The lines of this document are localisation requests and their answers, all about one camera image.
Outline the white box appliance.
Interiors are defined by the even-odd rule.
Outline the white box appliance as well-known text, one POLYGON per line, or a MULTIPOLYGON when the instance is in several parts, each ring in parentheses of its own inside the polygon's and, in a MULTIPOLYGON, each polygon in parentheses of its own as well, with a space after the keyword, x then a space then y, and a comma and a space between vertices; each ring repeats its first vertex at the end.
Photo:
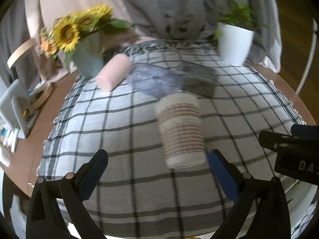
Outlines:
POLYGON ((16 79, 1 97, 1 118, 9 130, 19 128, 18 138, 28 136, 28 121, 23 117, 24 111, 29 108, 30 97, 22 83, 16 79))

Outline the grey curtain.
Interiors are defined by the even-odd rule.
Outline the grey curtain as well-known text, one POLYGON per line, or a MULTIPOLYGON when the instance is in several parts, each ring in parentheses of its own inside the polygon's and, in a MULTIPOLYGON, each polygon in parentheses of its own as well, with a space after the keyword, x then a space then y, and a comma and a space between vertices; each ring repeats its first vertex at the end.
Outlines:
MULTIPOLYGON (((276 0, 235 0, 250 5, 255 20, 267 29, 257 31, 248 60, 263 64, 273 72, 281 69, 282 42, 276 0)), ((217 24, 217 14, 225 0, 124 0, 132 23, 143 35, 159 39, 202 39, 217 24)), ((8 58, 32 38, 27 24, 25 0, 13 0, 1 19, 1 86, 8 87, 18 77, 18 68, 9 70, 8 58)))

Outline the white plant pot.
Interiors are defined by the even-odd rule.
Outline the white plant pot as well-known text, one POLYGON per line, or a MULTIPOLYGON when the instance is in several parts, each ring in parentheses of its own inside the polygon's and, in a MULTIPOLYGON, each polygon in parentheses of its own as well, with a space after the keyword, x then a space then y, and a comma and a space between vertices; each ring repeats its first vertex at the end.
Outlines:
POLYGON ((250 52, 255 33, 221 22, 218 22, 217 30, 220 32, 217 39, 220 58, 232 66, 243 65, 250 52))

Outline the pink curtain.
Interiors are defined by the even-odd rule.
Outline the pink curtain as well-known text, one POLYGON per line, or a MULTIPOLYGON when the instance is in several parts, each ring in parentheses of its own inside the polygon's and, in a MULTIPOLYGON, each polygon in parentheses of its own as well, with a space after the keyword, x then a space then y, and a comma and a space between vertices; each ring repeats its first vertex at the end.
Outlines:
MULTIPOLYGON (((40 45, 40 31, 43 27, 51 27, 56 18, 70 13, 85 11, 95 5, 106 4, 115 10, 115 17, 132 22, 124 0, 25 0, 25 10, 29 33, 40 45)), ((152 40, 135 27, 126 33, 107 35, 100 32, 102 52, 120 46, 128 46, 152 40)))

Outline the pink cup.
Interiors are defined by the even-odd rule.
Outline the pink cup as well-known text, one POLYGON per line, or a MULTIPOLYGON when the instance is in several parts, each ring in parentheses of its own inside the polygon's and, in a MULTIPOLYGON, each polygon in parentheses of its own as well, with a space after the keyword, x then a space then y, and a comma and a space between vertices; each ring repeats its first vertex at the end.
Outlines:
POLYGON ((111 92, 131 71, 132 62, 123 53, 115 55, 96 76, 96 85, 105 92, 111 92))

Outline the teal ribbed vase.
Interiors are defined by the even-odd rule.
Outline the teal ribbed vase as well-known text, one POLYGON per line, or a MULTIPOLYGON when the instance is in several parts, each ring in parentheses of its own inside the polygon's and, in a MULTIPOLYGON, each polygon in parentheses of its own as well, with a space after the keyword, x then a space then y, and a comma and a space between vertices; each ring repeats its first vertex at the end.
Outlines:
POLYGON ((71 58, 80 73, 86 79, 91 79, 96 77, 104 67, 102 55, 100 32, 96 32, 78 42, 71 58))

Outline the houndstooth paper cup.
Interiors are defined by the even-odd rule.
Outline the houndstooth paper cup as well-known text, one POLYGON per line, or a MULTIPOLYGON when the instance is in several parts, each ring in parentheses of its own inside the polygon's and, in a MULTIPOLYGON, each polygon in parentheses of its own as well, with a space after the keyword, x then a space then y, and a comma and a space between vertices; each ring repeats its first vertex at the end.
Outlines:
POLYGON ((156 103, 155 113, 166 166, 178 169, 204 164, 207 157, 199 100, 174 93, 156 103))

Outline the green pothos plant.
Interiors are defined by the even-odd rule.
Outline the green pothos plant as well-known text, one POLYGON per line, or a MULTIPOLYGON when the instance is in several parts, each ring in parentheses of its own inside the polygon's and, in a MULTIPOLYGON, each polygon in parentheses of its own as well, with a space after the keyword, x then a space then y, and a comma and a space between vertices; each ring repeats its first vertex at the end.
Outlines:
POLYGON ((225 0, 226 6, 221 7, 217 14, 217 23, 232 25, 250 31, 261 31, 267 29, 266 24, 259 24, 255 20, 255 12, 244 2, 225 0))

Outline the sunflower bouquet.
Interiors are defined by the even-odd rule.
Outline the sunflower bouquet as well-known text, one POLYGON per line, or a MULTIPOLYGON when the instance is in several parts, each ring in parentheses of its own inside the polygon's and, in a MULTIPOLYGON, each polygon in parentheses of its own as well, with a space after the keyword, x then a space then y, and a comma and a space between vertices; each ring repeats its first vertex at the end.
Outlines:
POLYGON ((99 4, 85 11, 56 18, 51 29, 40 31, 40 53, 55 59, 59 51, 65 54, 65 67, 70 70, 72 56, 80 49, 80 41, 95 33, 107 35, 126 33, 132 23, 113 18, 112 7, 99 4))

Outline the clear plastic cup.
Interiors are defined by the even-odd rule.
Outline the clear plastic cup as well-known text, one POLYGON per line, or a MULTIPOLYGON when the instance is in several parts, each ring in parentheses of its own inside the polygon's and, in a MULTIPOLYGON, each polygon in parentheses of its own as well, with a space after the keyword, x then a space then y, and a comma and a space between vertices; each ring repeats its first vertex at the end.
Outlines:
POLYGON ((157 99, 181 92, 183 77, 167 68, 148 63, 134 63, 127 77, 135 90, 157 99))

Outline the grey square glass cup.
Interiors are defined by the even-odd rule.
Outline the grey square glass cup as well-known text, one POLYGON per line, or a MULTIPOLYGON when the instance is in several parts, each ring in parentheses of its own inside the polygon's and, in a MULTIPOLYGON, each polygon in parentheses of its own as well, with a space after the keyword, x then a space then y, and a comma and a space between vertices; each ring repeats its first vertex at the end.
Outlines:
POLYGON ((191 62, 181 62, 175 69, 183 79, 182 90, 213 98, 218 75, 215 69, 191 62))

